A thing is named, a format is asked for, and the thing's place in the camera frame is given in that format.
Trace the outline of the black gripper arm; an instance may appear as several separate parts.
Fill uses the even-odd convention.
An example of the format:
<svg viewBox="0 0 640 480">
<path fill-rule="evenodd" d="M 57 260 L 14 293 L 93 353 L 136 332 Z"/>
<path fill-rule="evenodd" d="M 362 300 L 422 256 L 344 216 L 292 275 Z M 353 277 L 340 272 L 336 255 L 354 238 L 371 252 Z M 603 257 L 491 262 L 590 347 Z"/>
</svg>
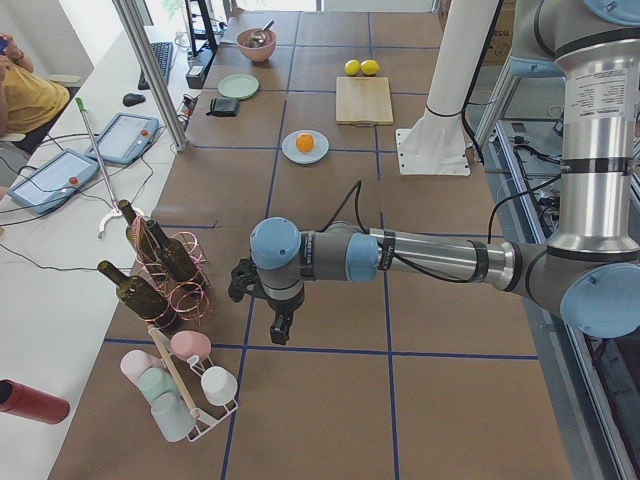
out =
<svg viewBox="0 0 640 480">
<path fill-rule="evenodd" d="M 274 311 L 274 321 L 270 327 L 270 338 L 274 344 L 286 344 L 293 324 L 294 312 L 302 306 L 303 298 L 288 300 L 269 299 L 268 305 Z"/>
</svg>

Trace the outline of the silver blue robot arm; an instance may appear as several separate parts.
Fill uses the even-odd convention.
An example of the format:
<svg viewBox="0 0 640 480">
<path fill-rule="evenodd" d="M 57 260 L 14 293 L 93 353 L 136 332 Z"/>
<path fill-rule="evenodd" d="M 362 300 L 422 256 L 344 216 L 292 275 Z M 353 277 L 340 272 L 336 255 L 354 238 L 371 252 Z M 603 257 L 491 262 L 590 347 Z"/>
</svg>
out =
<svg viewBox="0 0 640 480">
<path fill-rule="evenodd" d="M 569 115 L 560 231 L 549 246 L 492 234 L 484 175 L 464 153 L 468 93 L 494 18 L 492 1 L 456 1 L 439 44 L 416 13 L 286 12 L 276 31 L 293 66 L 288 129 L 324 127 L 337 63 L 370 53 L 391 75 L 391 102 L 416 124 L 349 135 L 319 164 L 279 155 L 268 219 L 235 246 L 249 263 L 243 291 L 257 302 L 257 330 L 298 336 L 280 349 L 331 355 L 469 356 L 480 342 L 519 354 L 518 295 L 589 334 L 639 323 L 638 246 L 626 235 L 633 83 L 639 32 L 597 17 L 583 1 L 522 1 L 524 48 L 560 61 L 571 91 L 622 101 L 612 113 Z"/>
</svg>

